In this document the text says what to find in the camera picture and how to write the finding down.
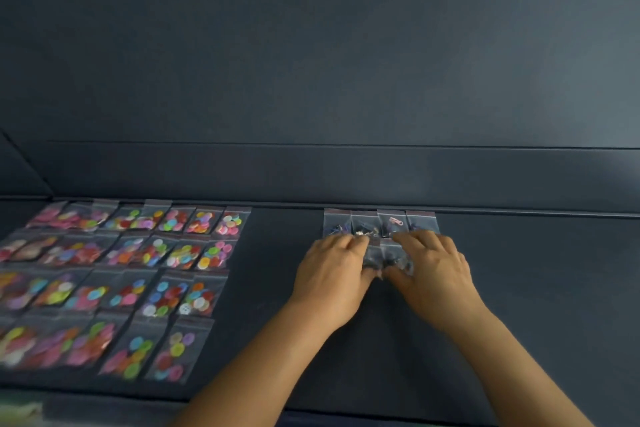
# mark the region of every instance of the right hand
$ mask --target right hand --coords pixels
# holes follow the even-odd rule
[[[471,280],[469,264],[451,238],[418,230],[396,233],[393,239],[411,257],[413,277],[396,267],[387,267],[383,275],[418,316],[452,335],[488,312]]]

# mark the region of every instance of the hand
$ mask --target hand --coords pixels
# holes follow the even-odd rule
[[[411,257],[413,277],[396,267],[387,267],[384,274],[418,316],[452,335],[488,311],[451,238],[419,230],[396,233],[393,239]]]
[[[362,268],[369,238],[332,235],[316,241],[298,267],[289,304],[314,314],[329,334],[352,318],[378,272]]]

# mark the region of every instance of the left hand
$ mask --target left hand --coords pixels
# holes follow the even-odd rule
[[[302,306],[331,334],[351,319],[378,271],[362,268],[369,237],[316,241],[298,267],[290,305]]]

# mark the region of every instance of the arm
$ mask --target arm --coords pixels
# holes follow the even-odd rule
[[[389,267],[385,276],[425,321],[457,345],[480,378],[504,427],[593,427],[498,318],[471,280],[469,265],[449,237],[396,234],[414,275]]]
[[[173,423],[271,427],[327,338],[356,313],[376,272],[362,269],[367,237],[317,241],[300,263],[287,304]]]

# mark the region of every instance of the forearm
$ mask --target forearm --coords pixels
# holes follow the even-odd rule
[[[592,426],[488,310],[449,335],[482,381],[501,426]]]
[[[314,311],[286,305],[191,401],[174,427],[271,427],[329,332]]]

